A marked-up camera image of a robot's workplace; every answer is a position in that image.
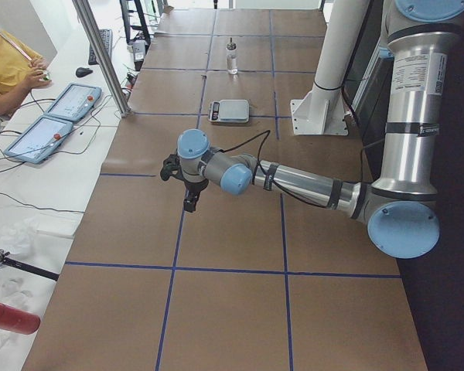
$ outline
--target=yellow shirt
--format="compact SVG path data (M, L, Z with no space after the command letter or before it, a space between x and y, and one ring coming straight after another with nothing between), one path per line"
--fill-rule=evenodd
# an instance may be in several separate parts
M42 58L37 52L21 43L14 36L7 32L2 33L20 46L31 58ZM0 36L0 95L12 90L30 70L29 61Z

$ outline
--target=blue joint cap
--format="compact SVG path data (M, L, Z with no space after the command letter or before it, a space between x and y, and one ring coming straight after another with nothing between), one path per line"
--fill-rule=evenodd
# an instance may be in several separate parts
M244 164L235 164L229 167L222 175L220 187L233 195L240 195L251 183L253 173Z
M435 23L464 12L464 0L395 0L397 9L417 22Z
M394 58L394 54L390 51L390 49L378 46L378 58L381 60L392 60Z
M422 203L396 201L374 212L368 234L384 253L409 259L426 254L436 245L440 226L435 212Z
M210 148L210 141L204 131L189 129L177 140L177 154L181 158L193 160L201 157Z

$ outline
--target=hand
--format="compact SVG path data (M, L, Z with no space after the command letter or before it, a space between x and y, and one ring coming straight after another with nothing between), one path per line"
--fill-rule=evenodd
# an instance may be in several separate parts
M34 69L30 70L27 74L26 77L24 77L24 80L21 81L25 85L25 87L29 90L31 90L34 87L44 87L51 83L51 80L44 80L44 73L43 70L40 69Z
M33 58L29 62L29 67L33 69L46 70L48 63L43 58Z

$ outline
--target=red cup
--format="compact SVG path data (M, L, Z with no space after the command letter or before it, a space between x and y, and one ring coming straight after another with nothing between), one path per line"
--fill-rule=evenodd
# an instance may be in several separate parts
M41 319L33 313L0 303L0 328L2 330L29 335L38 329L40 322Z

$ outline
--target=keyboard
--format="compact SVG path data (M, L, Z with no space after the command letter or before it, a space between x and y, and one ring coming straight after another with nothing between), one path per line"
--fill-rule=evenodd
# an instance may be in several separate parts
M108 56L111 58L111 47L113 43L113 34L111 29L101 29L100 30L101 41L103 41L103 46L107 50ZM87 64L93 65L98 64L96 61L96 56L94 55L93 47L90 45L90 56L87 60Z

